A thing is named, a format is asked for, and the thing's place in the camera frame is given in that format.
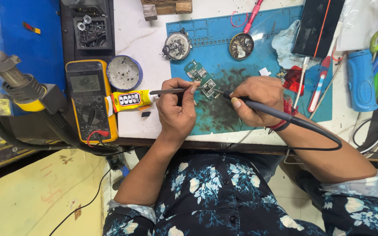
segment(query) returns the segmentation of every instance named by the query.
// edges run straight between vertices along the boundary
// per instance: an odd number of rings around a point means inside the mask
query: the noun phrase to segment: white table
[[[304,4],[304,0],[265,0],[261,10],[269,10]],[[161,49],[167,37],[168,22],[200,19],[251,12],[254,0],[193,0],[193,13],[181,15],[158,16],[156,21],[145,21],[142,5],[139,0],[115,0],[115,48],[116,55],[131,56],[141,65],[144,78],[138,89],[161,89],[161,83],[171,78],[170,61],[161,58]],[[350,94],[347,86],[347,63],[333,82],[333,118],[331,121],[319,124],[333,133],[349,141],[351,132],[357,120],[358,112],[353,111],[350,104]],[[123,111],[118,114],[119,137],[155,139],[161,131],[158,110],[152,106],[151,115],[141,118],[140,111]],[[364,113],[361,120],[371,118],[372,112]],[[367,123],[357,134],[357,142],[362,144],[367,136]],[[268,135],[264,129],[240,131],[223,134],[207,134],[189,136],[186,140],[286,145],[275,133]]]

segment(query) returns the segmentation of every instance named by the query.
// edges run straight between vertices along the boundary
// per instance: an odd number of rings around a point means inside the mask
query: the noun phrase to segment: yellow multimeter
[[[102,60],[71,61],[65,66],[66,81],[70,91],[78,134],[82,142],[93,131],[108,131],[103,142],[118,138],[116,116],[108,116],[108,102],[105,97],[112,94],[106,75],[107,63]],[[89,143],[99,143],[98,134],[89,138]]]

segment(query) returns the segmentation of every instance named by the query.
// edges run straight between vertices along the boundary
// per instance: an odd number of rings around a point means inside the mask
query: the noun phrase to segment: floral shirt
[[[173,158],[156,204],[110,201],[103,235],[378,235],[378,174],[322,187],[326,232],[292,219],[247,159],[225,154]]]

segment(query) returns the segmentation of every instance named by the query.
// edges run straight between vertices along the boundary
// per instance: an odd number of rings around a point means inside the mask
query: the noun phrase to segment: wooden block
[[[192,13],[192,1],[176,3],[176,14]]]
[[[157,20],[157,11],[155,10],[155,5],[142,5],[144,10],[145,21]]]
[[[157,4],[157,5],[155,5],[155,8],[157,10],[157,14],[159,14],[159,15],[176,14],[176,4],[175,3]]]

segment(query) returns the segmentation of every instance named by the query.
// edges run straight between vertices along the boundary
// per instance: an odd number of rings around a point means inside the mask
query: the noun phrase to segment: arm
[[[162,89],[188,88],[181,106],[176,94],[163,94],[157,101],[162,130],[150,150],[123,180],[114,200],[124,205],[150,206],[157,200],[170,159],[190,134],[196,121],[193,100],[198,83],[173,78]]]
[[[283,111],[283,96],[283,88],[279,79],[257,76],[251,77],[240,84],[233,94],[231,94],[231,102],[239,117],[247,125],[254,127],[273,126],[281,120],[252,110],[241,99],[237,98],[249,97],[249,99]],[[301,114],[297,114],[296,116],[311,122]],[[293,124],[277,133],[291,147],[333,148],[336,146],[328,138]],[[341,149],[330,152],[294,151],[304,161],[312,174],[323,183],[341,183],[376,175],[377,170],[360,152],[344,140],[342,140],[342,145]]]

